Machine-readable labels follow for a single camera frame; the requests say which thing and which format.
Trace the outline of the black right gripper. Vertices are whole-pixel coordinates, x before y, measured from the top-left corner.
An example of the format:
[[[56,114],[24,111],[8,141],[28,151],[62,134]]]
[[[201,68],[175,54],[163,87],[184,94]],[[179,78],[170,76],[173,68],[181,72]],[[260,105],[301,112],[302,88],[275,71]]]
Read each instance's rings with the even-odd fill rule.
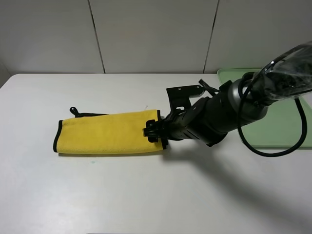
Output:
[[[201,140],[207,146],[213,146],[224,139],[224,134],[214,130],[206,121],[205,114],[209,97],[200,98],[193,106],[184,112],[168,116],[160,130],[162,120],[155,119],[146,122],[143,135],[151,143],[159,141],[167,143],[170,140],[194,139]]]

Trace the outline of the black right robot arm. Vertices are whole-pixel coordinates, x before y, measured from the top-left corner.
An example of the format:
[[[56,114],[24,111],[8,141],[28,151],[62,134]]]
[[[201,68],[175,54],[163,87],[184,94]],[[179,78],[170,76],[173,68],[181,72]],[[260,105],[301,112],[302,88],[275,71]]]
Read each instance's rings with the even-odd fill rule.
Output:
[[[302,128],[297,145],[306,138],[308,126],[299,97],[312,90],[312,44],[298,45],[273,59],[258,72],[247,72],[236,81],[213,88],[198,85],[167,88],[171,111],[149,120],[143,134],[150,142],[199,139],[212,146],[228,132],[261,120],[268,107],[285,98],[295,100]]]

